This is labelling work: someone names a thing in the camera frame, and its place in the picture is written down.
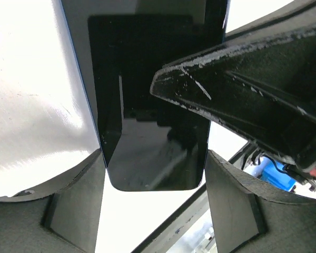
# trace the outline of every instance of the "scratch mark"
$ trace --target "scratch mark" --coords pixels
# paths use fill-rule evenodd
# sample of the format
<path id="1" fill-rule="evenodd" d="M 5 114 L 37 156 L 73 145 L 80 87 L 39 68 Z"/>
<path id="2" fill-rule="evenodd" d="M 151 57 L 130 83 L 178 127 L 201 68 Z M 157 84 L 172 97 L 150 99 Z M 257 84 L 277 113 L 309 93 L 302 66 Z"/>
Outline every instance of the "scratch mark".
<path id="1" fill-rule="evenodd" d="M 198 87 L 200 88 L 200 90 L 202 90 L 202 92 L 209 98 L 209 100 L 212 100 L 211 96 L 209 95 L 209 93 L 207 92 L 207 90 L 196 80 L 193 78 L 193 76 L 191 76 L 183 67 L 180 68 L 180 70 L 187 76 L 189 76 L 196 85 L 198 85 Z"/>

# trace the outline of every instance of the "scratch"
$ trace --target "scratch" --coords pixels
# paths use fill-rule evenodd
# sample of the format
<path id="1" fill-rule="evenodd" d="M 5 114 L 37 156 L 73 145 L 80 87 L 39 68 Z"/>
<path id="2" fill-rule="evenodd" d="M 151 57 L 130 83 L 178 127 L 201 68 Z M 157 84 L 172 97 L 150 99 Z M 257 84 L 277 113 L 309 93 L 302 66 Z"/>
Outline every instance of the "scratch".
<path id="1" fill-rule="evenodd" d="M 209 95 L 209 93 L 207 92 L 207 90 L 196 80 L 193 78 L 193 76 L 191 76 L 183 67 L 180 68 L 180 70 L 187 76 L 189 76 L 196 85 L 198 85 L 198 87 L 200 88 L 200 90 L 202 90 L 202 92 L 209 98 L 209 100 L 212 100 L 211 96 Z"/>

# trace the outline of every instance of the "blue object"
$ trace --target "blue object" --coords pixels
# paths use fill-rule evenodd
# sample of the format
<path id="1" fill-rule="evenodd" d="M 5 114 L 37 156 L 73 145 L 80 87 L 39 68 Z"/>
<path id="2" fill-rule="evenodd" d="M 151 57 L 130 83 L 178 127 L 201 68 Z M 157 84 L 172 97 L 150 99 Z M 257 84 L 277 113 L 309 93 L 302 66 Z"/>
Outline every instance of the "blue object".
<path id="1" fill-rule="evenodd" d="M 280 173 L 275 168 L 274 164 L 268 159 L 264 158 L 262 163 L 266 163 L 263 169 L 261 180 L 266 181 L 282 190 L 291 191 L 296 181 L 286 174 Z M 282 170 L 283 165 L 276 162 L 278 168 Z"/>

